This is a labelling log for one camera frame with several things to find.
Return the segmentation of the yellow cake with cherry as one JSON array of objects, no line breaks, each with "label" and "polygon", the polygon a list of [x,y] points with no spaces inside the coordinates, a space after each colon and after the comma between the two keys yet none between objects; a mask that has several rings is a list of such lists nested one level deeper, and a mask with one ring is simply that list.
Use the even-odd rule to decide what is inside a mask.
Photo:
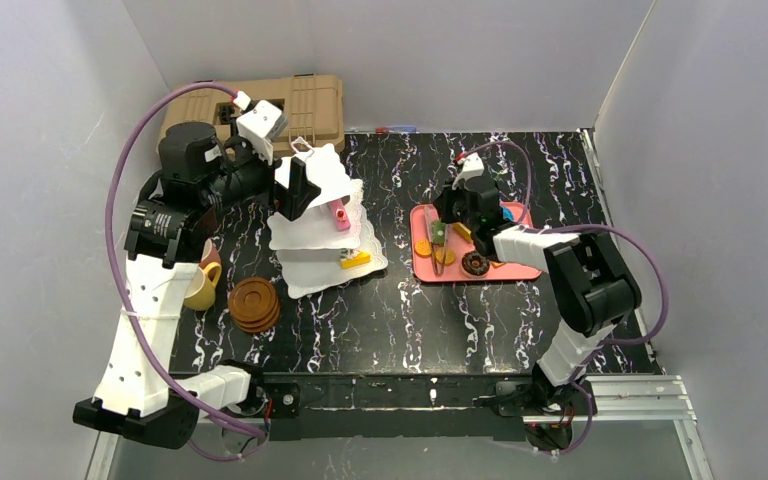
[{"label": "yellow cake with cherry", "polygon": [[471,231],[462,223],[456,222],[451,225],[452,231],[467,244],[472,243]]}]

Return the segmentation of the pink serving tray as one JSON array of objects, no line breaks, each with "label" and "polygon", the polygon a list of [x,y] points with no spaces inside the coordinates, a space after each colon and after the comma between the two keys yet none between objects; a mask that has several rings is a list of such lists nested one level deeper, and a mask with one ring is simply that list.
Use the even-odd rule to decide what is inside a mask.
[{"label": "pink serving tray", "polygon": [[462,223],[442,224],[430,204],[410,212],[413,273],[421,282],[530,281],[541,271],[481,258]]}]

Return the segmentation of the green roll cake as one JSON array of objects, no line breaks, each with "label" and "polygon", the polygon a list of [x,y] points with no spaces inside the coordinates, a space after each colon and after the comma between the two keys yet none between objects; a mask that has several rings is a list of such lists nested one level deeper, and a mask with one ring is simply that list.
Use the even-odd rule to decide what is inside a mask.
[{"label": "green roll cake", "polygon": [[434,245],[444,245],[446,242],[447,225],[440,221],[433,221],[429,227],[430,242]]}]

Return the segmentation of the pink cake slice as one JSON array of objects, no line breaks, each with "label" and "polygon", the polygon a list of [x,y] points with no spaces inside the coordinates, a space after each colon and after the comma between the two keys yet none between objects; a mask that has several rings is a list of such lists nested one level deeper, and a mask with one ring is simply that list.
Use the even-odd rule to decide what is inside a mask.
[{"label": "pink cake slice", "polygon": [[349,230],[351,222],[344,201],[341,198],[332,200],[328,203],[328,207],[331,211],[335,228],[340,232]]}]

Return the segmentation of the white three-tier cake stand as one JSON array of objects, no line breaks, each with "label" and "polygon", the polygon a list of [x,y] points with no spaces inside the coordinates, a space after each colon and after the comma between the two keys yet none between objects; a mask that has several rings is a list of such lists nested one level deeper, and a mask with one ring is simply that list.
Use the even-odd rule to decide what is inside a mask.
[{"label": "white three-tier cake stand", "polygon": [[[276,180],[287,185],[289,167],[283,163],[296,156],[306,163],[309,179],[322,192],[298,220],[289,221],[277,212],[267,219],[269,248],[277,255],[288,296],[299,299],[386,269],[388,260],[363,205],[364,181],[349,176],[332,144],[315,147],[298,137],[291,148],[293,155],[282,159]],[[351,222],[351,228],[342,232],[335,228],[328,207],[338,198],[344,201]],[[365,251],[372,256],[371,262],[344,270],[340,266],[343,249]]]}]

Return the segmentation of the yellow cake slice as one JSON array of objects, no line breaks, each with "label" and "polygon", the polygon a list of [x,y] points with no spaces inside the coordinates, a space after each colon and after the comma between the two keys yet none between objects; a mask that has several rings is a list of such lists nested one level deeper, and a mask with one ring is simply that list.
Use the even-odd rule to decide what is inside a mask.
[{"label": "yellow cake slice", "polygon": [[343,249],[340,254],[340,266],[342,269],[352,269],[371,262],[372,256],[358,249]]}]

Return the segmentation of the tan plastic tool case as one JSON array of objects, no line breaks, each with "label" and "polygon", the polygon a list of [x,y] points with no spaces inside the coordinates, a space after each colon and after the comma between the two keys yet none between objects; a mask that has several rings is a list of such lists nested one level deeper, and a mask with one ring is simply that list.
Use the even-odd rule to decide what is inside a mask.
[{"label": "tan plastic tool case", "polygon": [[[337,76],[295,75],[223,84],[244,91],[255,102],[267,100],[285,114],[288,125],[273,141],[276,155],[290,155],[290,142],[298,137],[315,147],[332,144],[337,152],[344,149],[343,82]],[[196,90],[166,107],[159,136],[164,137],[175,124],[199,121],[213,125],[219,140],[226,141],[239,115],[240,109],[228,95],[212,89]]]}]

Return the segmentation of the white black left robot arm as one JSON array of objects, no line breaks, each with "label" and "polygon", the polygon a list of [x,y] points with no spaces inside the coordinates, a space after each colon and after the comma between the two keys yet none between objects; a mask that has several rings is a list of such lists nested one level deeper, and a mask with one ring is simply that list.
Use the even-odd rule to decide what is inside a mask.
[{"label": "white black left robot arm", "polygon": [[267,145],[266,137],[247,133],[227,147],[204,122],[166,130],[157,147],[160,169],[144,185],[129,220],[124,259],[114,240],[106,239],[120,317],[99,385],[74,406],[75,424],[166,449],[187,444],[201,419],[266,441],[266,425],[227,413],[250,399],[251,367],[230,361],[177,380],[168,364],[219,211],[263,199],[293,220],[320,194],[301,155],[279,160],[267,155]]}]

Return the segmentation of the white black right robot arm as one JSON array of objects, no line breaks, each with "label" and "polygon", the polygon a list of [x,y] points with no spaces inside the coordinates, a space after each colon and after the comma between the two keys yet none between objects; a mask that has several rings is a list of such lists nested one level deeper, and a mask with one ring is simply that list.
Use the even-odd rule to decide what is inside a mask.
[{"label": "white black right robot arm", "polygon": [[494,180],[449,180],[433,205],[446,224],[462,223],[482,257],[548,275],[561,315],[532,379],[547,388],[575,382],[615,326],[641,304],[641,291],[604,225],[540,231],[505,218]]}]

